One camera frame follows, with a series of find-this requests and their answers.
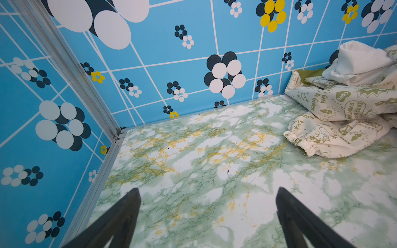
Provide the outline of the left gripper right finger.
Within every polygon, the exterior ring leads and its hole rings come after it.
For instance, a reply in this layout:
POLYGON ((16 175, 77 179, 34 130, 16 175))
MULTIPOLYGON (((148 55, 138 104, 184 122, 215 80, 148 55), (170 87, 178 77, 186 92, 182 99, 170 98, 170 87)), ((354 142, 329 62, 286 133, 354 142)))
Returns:
POLYGON ((354 248, 287 189, 279 188, 276 205, 287 247, 306 248, 308 239, 315 248, 354 248))

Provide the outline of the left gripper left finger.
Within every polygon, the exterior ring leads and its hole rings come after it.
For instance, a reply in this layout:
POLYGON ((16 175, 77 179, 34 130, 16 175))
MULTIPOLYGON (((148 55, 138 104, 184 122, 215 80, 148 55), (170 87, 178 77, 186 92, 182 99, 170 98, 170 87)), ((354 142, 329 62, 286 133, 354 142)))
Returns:
POLYGON ((141 197, 137 188, 129 191, 65 248, 128 248, 136 227, 141 197))

